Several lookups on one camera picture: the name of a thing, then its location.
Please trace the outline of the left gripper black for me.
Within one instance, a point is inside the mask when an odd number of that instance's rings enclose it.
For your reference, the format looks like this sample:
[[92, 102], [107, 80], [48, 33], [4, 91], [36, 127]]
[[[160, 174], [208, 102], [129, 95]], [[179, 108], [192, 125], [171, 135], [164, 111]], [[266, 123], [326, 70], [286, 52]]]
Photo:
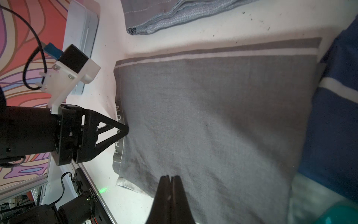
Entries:
[[127, 125], [77, 105], [60, 105], [57, 121], [51, 154], [58, 166], [91, 161], [129, 133]]

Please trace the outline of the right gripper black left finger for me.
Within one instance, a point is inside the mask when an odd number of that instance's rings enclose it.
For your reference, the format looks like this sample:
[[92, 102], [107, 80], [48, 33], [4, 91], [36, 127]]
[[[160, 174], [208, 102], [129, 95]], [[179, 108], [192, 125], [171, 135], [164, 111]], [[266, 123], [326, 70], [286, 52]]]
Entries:
[[146, 224], [169, 224], [171, 219], [170, 177], [162, 176]]

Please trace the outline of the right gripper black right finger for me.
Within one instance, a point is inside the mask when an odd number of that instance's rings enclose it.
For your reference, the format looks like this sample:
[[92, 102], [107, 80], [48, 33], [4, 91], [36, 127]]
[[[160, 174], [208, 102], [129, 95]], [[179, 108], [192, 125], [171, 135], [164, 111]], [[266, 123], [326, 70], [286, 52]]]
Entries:
[[180, 176], [171, 178], [171, 224], [195, 224]]

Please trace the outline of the grey pillowcase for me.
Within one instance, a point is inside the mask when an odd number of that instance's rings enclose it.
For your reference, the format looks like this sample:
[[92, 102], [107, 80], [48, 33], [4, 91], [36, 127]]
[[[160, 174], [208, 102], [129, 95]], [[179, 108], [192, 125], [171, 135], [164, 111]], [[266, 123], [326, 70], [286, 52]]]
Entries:
[[285, 224], [321, 38], [116, 62], [129, 128], [114, 171], [149, 196], [179, 175], [196, 222]]

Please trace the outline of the teal plastic basket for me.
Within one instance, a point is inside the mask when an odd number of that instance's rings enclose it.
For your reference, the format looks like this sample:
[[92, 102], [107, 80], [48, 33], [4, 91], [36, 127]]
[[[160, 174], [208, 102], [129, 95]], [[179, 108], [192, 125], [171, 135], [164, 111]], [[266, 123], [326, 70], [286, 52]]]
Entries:
[[314, 224], [357, 224], [358, 205], [356, 203], [339, 202], [326, 210]]

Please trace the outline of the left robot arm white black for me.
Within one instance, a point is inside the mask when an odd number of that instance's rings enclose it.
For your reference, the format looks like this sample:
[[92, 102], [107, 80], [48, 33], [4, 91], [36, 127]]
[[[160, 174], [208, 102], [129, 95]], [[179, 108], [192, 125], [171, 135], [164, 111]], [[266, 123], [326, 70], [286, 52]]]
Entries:
[[56, 115], [47, 108], [7, 106], [1, 93], [2, 168], [40, 153], [51, 153], [58, 166], [91, 161], [128, 132], [128, 126], [77, 105], [62, 104]]

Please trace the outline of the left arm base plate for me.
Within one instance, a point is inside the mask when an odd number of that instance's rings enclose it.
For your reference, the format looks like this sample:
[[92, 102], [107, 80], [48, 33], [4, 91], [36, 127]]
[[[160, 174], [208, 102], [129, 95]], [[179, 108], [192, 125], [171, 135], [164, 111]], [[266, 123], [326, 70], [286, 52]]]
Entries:
[[29, 210], [13, 217], [1, 220], [2, 224], [112, 224], [110, 216], [100, 202], [99, 194], [86, 177], [81, 168], [74, 174], [65, 173], [61, 180], [69, 174], [78, 196], [59, 208], [56, 200], [51, 204], [33, 206]]

